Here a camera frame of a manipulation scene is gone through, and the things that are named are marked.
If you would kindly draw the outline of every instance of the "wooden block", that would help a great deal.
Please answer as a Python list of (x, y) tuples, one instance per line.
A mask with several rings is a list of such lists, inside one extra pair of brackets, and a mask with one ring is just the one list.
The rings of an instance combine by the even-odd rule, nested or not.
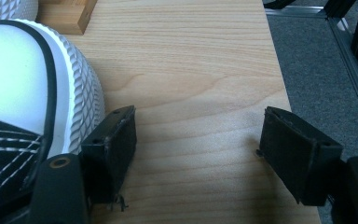
[(39, 0), (36, 21), (63, 35), (83, 35), (97, 0)]

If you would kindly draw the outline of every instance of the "gray carpet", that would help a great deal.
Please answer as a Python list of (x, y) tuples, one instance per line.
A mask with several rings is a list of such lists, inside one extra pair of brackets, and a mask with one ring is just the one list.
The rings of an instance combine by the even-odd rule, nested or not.
[[(347, 18), (353, 31), (358, 3), (354, 7)], [(327, 21), (268, 16), (268, 23), (293, 112), (343, 145), (343, 160), (358, 156), (358, 97)], [(323, 224), (332, 223), (330, 210), (329, 203), (319, 208)]]

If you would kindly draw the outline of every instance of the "wooden board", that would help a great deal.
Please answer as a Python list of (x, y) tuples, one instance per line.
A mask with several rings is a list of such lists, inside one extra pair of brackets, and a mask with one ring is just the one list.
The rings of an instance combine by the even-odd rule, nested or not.
[(290, 109), (260, 0), (100, 0), (89, 59), (106, 110), (137, 107), (124, 213), (93, 223), (319, 223), (255, 155), (268, 105)]
[(83, 35), (97, 0), (39, 0), (36, 21), (63, 35)]

